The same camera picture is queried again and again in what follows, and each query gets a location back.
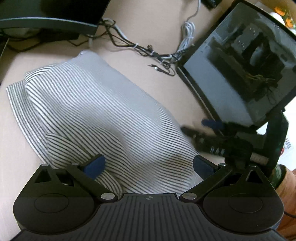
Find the black cable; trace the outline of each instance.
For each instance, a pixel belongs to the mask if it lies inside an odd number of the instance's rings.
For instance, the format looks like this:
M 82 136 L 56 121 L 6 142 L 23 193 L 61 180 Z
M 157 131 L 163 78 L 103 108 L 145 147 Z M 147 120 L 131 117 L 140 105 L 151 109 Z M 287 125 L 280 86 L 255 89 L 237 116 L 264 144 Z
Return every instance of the black cable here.
M 93 36 L 93 37 L 86 36 L 86 37 L 95 40 L 95 39 L 98 39 L 98 38 L 100 38 L 100 37 L 102 37 L 102 36 L 104 36 L 104 35 L 106 35 L 106 34 L 107 34 L 107 32 L 105 31 L 104 33 L 102 33 L 101 35 L 98 35 L 98 36 Z M 71 40 L 67 40 L 67 42 L 69 42 L 70 44 L 74 45 L 75 47 L 79 47 L 80 45 L 87 43 L 88 40 L 82 41 L 82 42 L 79 43 L 79 44 L 73 43 Z
M 75 47 L 79 47 L 80 45 L 82 45 L 82 44 L 84 44 L 84 43 L 87 43 L 88 40 L 82 41 L 82 42 L 79 43 L 79 44 L 75 44 L 75 43 L 71 42 L 70 40 L 67 40 L 67 42 L 69 42 L 70 44 L 74 45 Z
M 285 215 L 289 216 L 290 218 L 296 218 L 296 215 L 292 215 L 290 213 L 287 213 L 286 211 L 284 213 L 285 213 Z
M 161 68 L 159 68 L 156 65 L 150 65 L 152 67 L 154 67 L 157 71 L 159 72 L 163 72 L 166 73 L 168 75 L 172 75 L 174 76 L 176 73 L 175 71 L 171 68 L 171 64 L 174 64 L 178 61 L 178 59 L 180 58 L 180 56 L 182 56 L 187 50 L 187 49 L 183 49 L 181 51 L 177 51 L 175 53 L 172 54 L 158 54 L 157 52 L 155 52 L 153 50 L 153 47 L 151 45 L 148 45 L 147 48 L 144 48 L 138 44 L 135 44 L 133 42 L 131 42 L 130 40 L 126 39 L 121 33 L 120 31 L 117 29 L 116 22 L 113 20 L 113 22 L 111 22 L 112 24 L 109 24 L 111 21 L 109 20 L 101 20 L 99 22 L 99 25 L 104 26 L 106 29 L 106 32 L 112 42 L 112 44 L 116 47 L 132 47 L 135 51 L 137 51 L 141 56 L 143 57 L 150 57 L 150 58 L 154 58 L 156 60 L 159 61 L 159 63 L 166 69 L 168 70 L 168 72 L 162 70 Z M 112 34 L 111 33 L 111 29 L 113 29 L 116 34 Z M 122 44 L 118 44 L 116 43 L 115 39 L 120 40 L 122 42 Z
M 9 48 L 10 50 L 15 51 L 17 53 L 22 53 L 22 52 L 26 52 L 28 50 L 34 49 L 34 48 L 40 46 L 41 44 L 43 44 L 43 42 L 39 42 L 39 43 L 37 43 L 35 45 L 32 45 L 32 46 L 30 46 L 28 48 L 25 48 L 25 49 L 16 49 L 16 48 L 14 48 L 14 47 L 7 44 L 7 48 Z

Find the striped cloth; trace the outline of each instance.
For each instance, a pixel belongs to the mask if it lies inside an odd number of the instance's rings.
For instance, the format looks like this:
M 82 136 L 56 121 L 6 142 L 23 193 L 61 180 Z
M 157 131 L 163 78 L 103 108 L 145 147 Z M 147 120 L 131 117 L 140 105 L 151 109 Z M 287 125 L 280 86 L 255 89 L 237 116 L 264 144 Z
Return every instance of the striped cloth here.
M 118 195 L 179 195 L 201 181 L 172 115 L 91 51 L 29 72 L 7 94 L 27 141 L 54 168 L 101 153 L 96 181 Z

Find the desk surface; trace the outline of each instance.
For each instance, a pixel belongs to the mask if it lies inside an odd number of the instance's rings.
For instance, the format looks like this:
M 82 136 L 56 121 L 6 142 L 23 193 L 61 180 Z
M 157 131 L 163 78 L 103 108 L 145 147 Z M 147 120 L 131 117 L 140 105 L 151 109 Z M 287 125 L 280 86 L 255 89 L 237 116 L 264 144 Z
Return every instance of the desk surface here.
M 223 0 L 214 10 L 203 5 L 192 19 L 196 37 L 202 36 L 230 6 Z M 197 1 L 191 0 L 111 0 L 104 17 L 117 21 L 125 35 L 142 46 L 151 44 L 159 53 L 173 53 L 180 41 L 180 26 L 193 14 Z M 69 43 L 44 44 L 31 51 L 15 54 L 6 50 L 0 65 L 0 240 L 14 237 L 19 228 L 12 213 L 14 200 L 40 164 L 26 142 L 13 116 L 5 88 L 23 79 L 38 67 L 73 58 L 87 48 Z M 114 47 L 107 39 L 94 41 L 91 48 L 112 67 L 120 71 L 152 97 L 162 103 L 180 124 L 201 128 L 205 113 L 198 101 L 178 76 L 170 77 L 148 67 L 155 62 L 134 51 Z

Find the white cable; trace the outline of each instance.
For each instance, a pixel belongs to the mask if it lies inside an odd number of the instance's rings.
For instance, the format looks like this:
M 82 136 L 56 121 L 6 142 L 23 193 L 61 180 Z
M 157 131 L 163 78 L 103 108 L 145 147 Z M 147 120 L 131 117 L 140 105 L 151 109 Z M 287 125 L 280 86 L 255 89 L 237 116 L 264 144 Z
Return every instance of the white cable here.
M 193 34 L 194 34 L 194 31 L 195 31 L 194 23 L 189 22 L 189 20 L 191 18 L 195 17 L 198 14 L 198 11 L 200 10 L 200 6 L 201 6 L 201 0 L 198 0 L 198 6 L 197 6 L 196 12 L 193 15 L 189 16 L 186 19 L 186 21 L 182 24 L 181 31 L 182 31 L 182 37 L 183 37 L 182 39 L 183 40 L 181 41 L 181 43 L 180 43 L 180 45 L 179 45 L 176 52 L 182 51 L 182 50 L 189 47 L 189 45 L 190 45 L 190 43 L 191 43 L 191 41 L 193 39 Z M 177 57 L 175 57 L 175 58 L 178 61 L 178 60 L 181 59 L 181 57 L 182 57 L 182 55 L 180 54 L 180 55 L 177 55 Z
M 114 24 L 114 20 L 111 19 L 111 18 L 103 18 L 103 21 L 109 21 L 109 22 L 111 22 L 112 24 Z M 121 29 L 118 27 L 117 24 L 114 24 L 114 27 L 118 30 L 118 32 L 120 32 L 120 34 L 121 34 L 126 40 L 129 40 L 129 39 L 127 38 L 127 36 L 125 36 L 125 34 L 121 31 Z
M 197 10 L 196 12 L 189 16 L 186 21 L 182 24 L 181 26 L 181 31 L 182 31 L 182 41 L 181 43 L 179 44 L 179 47 L 176 51 L 179 52 L 179 51 L 182 51 L 182 50 L 185 50 L 189 47 L 192 39 L 193 39 L 193 34 L 194 34 L 194 31 L 195 31 L 195 25 L 193 22 L 189 22 L 189 20 L 193 17 L 195 17 L 197 14 L 198 14 L 198 11 L 200 10 L 200 6 L 201 6 L 201 0 L 198 0 L 198 6 L 197 6 Z M 122 32 L 122 30 L 118 27 L 117 24 L 114 24 L 115 21 L 112 20 L 111 18 L 103 18 L 103 21 L 108 21 L 108 22 L 111 22 L 113 24 L 113 26 L 118 30 L 118 32 L 120 32 L 120 34 L 126 39 L 126 40 L 129 40 L 127 38 L 127 36 L 125 36 L 125 34 Z M 132 49 L 135 49 L 136 46 L 138 46 L 138 44 L 136 44 L 134 47 L 129 47 L 129 48 L 132 48 Z M 174 55 L 174 57 L 172 55 L 168 56 L 168 57 L 162 57 L 162 59 L 166 59 L 166 60 L 171 60 L 174 59 L 174 60 L 180 60 L 182 57 L 182 54 L 176 54 Z

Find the orange flower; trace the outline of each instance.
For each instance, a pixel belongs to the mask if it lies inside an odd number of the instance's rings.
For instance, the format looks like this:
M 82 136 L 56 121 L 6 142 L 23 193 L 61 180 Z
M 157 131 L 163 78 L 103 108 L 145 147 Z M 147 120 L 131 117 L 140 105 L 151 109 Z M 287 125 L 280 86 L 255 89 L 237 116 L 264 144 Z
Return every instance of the orange flower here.
M 286 14 L 280 7 L 275 7 L 274 11 L 281 16 L 285 16 Z
M 290 19 L 290 18 L 286 19 L 286 27 L 293 28 L 292 19 Z

